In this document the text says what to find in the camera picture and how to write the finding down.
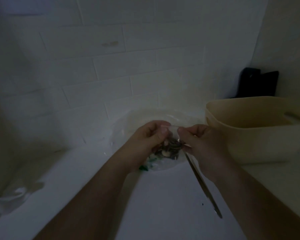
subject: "person's left arm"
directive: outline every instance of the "person's left arm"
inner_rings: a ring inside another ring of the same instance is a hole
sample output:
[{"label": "person's left arm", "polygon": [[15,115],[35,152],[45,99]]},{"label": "person's left arm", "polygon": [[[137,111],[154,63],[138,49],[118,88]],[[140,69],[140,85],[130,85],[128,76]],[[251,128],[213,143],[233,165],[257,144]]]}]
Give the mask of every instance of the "person's left arm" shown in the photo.
[{"label": "person's left arm", "polygon": [[82,190],[35,237],[38,239],[107,239],[115,203],[127,175],[138,169],[169,132],[166,121],[151,121],[103,165]]}]

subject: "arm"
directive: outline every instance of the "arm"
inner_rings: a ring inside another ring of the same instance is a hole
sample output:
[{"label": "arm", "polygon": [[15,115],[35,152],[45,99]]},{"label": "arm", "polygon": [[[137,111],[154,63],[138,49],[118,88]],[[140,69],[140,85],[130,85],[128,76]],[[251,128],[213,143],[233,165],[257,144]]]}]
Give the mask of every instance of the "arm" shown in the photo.
[{"label": "arm", "polygon": [[215,183],[248,239],[300,239],[300,217],[236,164],[219,131],[194,125],[178,133],[191,146],[184,151]]},{"label": "arm", "polygon": [[38,239],[107,239],[116,200],[127,175],[137,169],[169,132],[165,121],[152,121],[103,165],[82,190],[54,217]]}]

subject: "person's right arm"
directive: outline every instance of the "person's right arm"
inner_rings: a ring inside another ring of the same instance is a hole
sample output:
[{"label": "person's right arm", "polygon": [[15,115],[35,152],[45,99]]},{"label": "person's right arm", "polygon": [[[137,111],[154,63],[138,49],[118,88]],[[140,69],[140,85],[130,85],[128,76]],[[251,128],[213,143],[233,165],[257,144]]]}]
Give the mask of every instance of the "person's right arm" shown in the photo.
[{"label": "person's right arm", "polygon": [[300,239],[300,217],[236,164],[219,131],[194,125],[178,133],[191,146],[184,151],[198,160],[248,239]]}]

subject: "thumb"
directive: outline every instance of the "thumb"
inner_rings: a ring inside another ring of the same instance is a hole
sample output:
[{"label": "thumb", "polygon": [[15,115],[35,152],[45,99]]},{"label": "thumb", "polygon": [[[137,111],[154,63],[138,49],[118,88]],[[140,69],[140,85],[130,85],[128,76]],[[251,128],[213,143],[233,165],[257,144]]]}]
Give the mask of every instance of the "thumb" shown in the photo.
[{"label": "thumb", "polygon": [[189,131],[187,131],[184,127],[178,128],[178,134],[179,134],[180,139],[190,146],[193,146],[193,144],[197,140],[197,138],[193,134],[191,134]]},{"label": "thumb", "polygon": [[148,138],[148,145],[153,148],[156,145],[161,144],[168,137],[169,130],[167,127],[160,127],[160,129],[151,137]]}]

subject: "plastic bin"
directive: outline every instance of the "plastic bin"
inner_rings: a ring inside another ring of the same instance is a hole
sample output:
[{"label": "plastic bin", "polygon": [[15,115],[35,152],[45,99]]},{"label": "plastic bin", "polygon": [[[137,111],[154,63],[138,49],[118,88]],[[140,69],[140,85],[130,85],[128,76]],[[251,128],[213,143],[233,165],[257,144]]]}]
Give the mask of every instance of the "plastic bin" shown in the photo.
[{"label": "plastic bin", "polygon": [[300,107],[284,98],[211,101],[206,122],[224,133],[231,155],[241,164],[288,161],[300,148]]}]

